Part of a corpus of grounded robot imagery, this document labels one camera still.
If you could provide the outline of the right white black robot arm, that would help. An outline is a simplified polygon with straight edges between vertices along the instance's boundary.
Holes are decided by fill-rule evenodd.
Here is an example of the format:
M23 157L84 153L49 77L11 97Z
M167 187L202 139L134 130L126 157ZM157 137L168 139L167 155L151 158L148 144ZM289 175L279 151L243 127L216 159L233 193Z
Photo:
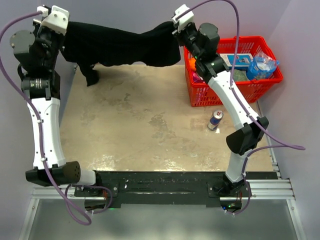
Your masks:
M235 127L235 132L226 137L230 149L228 168L222 180L213 187L213 192L220 196L235 196L245 184L246 156L255 149L264 135L269 121L250 108L235 84L231 71L217 53L220 37L218 28L211 23L203 23L196 28L193 22L185 26L174 25L173 35L180 46L195 58L197 74L217 94L228 111Z

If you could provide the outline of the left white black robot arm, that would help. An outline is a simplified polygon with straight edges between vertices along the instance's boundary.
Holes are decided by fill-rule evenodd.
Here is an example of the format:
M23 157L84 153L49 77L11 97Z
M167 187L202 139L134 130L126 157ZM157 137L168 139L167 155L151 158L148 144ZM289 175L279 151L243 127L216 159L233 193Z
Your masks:
M20 90L26 95L33 137L33 168L26 171L30 183L49 187L57 185L86 186L92 196L104 190L100 174L85 170L77 161L67 162L62 150L59 111L60 76L55 71L57 56L63 47L68 20L34 20L34 31L20 30L10 38L18 60Z

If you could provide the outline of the black t-shirt garment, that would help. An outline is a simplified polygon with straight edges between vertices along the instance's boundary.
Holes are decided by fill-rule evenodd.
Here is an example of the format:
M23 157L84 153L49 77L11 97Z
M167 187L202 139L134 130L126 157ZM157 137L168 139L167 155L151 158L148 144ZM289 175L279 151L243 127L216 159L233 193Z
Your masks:
M166 21L154 29L134 33L116 28L71 21L62 56L78 65L87 86L98 83L96 64L105 67L142 62L151 67L168 67L181 60L180 46L173 36L174 25Z

